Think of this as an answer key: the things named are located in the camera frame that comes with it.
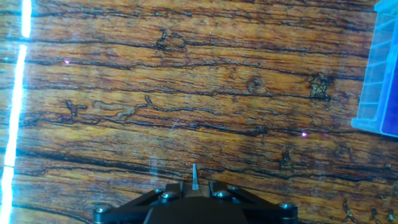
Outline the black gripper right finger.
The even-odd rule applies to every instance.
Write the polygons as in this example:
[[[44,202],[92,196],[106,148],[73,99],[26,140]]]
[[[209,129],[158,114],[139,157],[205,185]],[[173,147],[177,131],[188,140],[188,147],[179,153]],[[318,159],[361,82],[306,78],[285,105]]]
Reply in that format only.
[[[247,190],[214,180],[209,182],[208,191],[210,198],[240,209],[248,223],[298,223],[298,206],[295,204],[271,203]]]

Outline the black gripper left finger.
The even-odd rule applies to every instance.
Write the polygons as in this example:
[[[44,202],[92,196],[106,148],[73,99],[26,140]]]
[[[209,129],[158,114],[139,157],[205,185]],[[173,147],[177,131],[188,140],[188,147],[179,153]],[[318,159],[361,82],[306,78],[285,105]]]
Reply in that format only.
[[[164,189],[151,190],[119,207],[99,205],[93,210],[93,223],[144,223],[153,208],[167,205],[183,197],[183,182],[167,184]]]

